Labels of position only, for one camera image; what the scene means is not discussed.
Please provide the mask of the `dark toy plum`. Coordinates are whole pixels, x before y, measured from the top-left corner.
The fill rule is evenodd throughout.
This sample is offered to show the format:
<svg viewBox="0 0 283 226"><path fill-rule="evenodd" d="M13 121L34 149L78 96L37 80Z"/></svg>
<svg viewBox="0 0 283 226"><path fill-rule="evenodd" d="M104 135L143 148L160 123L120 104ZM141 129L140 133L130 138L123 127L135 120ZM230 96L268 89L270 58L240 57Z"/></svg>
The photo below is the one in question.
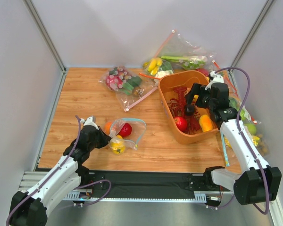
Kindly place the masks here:
<svg viewBox="0 0 283 226"><path fill-rule="evenodd" d="M184 106L184 115L192 116L195 114L195 106L194 105L185 105Z"/></svg>

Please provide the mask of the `clear blue zip bag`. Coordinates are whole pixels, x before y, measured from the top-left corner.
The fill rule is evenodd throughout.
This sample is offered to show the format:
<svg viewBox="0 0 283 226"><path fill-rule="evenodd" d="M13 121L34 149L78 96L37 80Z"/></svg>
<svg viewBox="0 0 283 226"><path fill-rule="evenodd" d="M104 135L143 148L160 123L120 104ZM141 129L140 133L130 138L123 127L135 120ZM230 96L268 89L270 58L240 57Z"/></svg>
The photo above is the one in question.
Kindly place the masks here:
<svg viewBox="0 0 283 226"><path fill-rule="evenodd" d="M147 125L137 118L120 118L107 123L106 132L111 137L109 147L115 154L122 154L127 149L138 149Z"/></svg>

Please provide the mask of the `red toy apple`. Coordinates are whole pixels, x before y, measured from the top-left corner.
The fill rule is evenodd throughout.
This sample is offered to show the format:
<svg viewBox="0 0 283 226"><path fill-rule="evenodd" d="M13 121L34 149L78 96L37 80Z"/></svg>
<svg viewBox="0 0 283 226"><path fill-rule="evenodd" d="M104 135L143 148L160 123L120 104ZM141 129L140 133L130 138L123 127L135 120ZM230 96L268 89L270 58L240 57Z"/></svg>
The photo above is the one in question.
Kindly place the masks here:
<svg viewBox="0 0 283 226"><path fill-rule="evenodd" d="M175 124L177 126L177 128L181 131L181 132L185 132L187 130L187 121L184 117L182 116L176 116L174 117L174 121Z"/></svg>

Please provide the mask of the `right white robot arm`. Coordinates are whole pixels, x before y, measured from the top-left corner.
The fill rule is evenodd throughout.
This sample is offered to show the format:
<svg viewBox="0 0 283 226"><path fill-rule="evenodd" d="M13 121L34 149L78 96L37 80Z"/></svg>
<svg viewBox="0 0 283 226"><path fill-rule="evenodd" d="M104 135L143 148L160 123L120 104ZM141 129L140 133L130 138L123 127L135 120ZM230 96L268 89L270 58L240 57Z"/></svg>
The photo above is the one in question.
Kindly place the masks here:
<svg viewBox="0 0 283 226"><path fill-rule="evenodd" d="M194 96L198 96L195 105L209 110L210 119L229 140L242 170L238 175L222 167L211 167L207 171L212 182L232 191L241 205L265 202L268 206L276 199L281 171L269 165L247 135L240 114L230 107L227 84L217 82L206 86L194 83L185 96L186 109Z"/></svg>

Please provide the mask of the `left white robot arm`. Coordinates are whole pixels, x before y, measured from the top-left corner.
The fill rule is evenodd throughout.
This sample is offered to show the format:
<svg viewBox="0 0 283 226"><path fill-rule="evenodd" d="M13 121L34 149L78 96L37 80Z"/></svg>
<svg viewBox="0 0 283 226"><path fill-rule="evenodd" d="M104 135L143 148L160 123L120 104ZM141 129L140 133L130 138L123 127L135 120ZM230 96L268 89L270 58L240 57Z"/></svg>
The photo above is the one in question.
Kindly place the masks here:
<svg viewBox="0 0 283 226"><path fill-rule="evenodd" d="M93 149L109 144L111 137L98 126L79 128L77 138L67 147L58 163L37 184L12 197L8 226L44 226L50 213L74 189L87 188L89 169L82 164Z"/></svg>

